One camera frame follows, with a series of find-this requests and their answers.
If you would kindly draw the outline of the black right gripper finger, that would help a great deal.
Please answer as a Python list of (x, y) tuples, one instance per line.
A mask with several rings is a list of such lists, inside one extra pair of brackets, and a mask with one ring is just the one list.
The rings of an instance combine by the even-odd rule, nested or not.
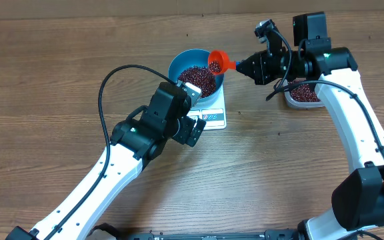
[(250, 68), (250, 67), (255, 65), (256, 59), (257, 59), (257, 53), (254, 53), (254, 54), (250, 55), (249, 57), (247, 57), (241, 61), (238, 61), (236, 64), (236, 68), (237, 69)]
[(252, 79), (254, 82), (255, 80), (255, 71), (253, 68), (248, 68), (248, 67), (236, 67), (237, 72), (243, 74), (244, 76)]

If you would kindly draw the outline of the red measuring scoop blue handle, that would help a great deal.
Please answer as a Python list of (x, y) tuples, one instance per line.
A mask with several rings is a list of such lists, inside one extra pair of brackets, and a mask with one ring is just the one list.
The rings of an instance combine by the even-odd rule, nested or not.
[(230, 60), (228, 54), (222, 50), (213, 50), (208, 56), (208, 68), (215, 75), (224, 74), (228, 70), (236, 70), (238, 61)]

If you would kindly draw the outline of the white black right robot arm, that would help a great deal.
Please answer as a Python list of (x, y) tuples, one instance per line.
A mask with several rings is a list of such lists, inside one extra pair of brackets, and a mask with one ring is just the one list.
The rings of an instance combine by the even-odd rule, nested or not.
[(350, 50), (334, 48), (322, 12), (293, 18), (293, 44), (272, 20), (260, 22), (255, 36), (264, 51), (236, 65), (274, 93), (301, 85), (312, 88), (328, 110), (346, 152), (349, 176), (333, 191), (331, 208), (302, 221), (296, 239), (356, 239), (384, 226), (384, 130), (361, 84)]

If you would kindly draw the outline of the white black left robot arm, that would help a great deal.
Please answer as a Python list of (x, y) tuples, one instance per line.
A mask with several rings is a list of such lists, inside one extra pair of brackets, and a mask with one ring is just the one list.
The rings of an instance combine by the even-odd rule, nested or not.
[(168, 140), (196, 144), (205, 122), (187, 114), (200, 96), (201, 90), (190, 83), (161, 83), (149, 105), (138, 107), (105, 134), (98, 162), (68, 197), (32, 230), (15, 227), (7, 239), (114, 239), (108, 226), (96, 222)]

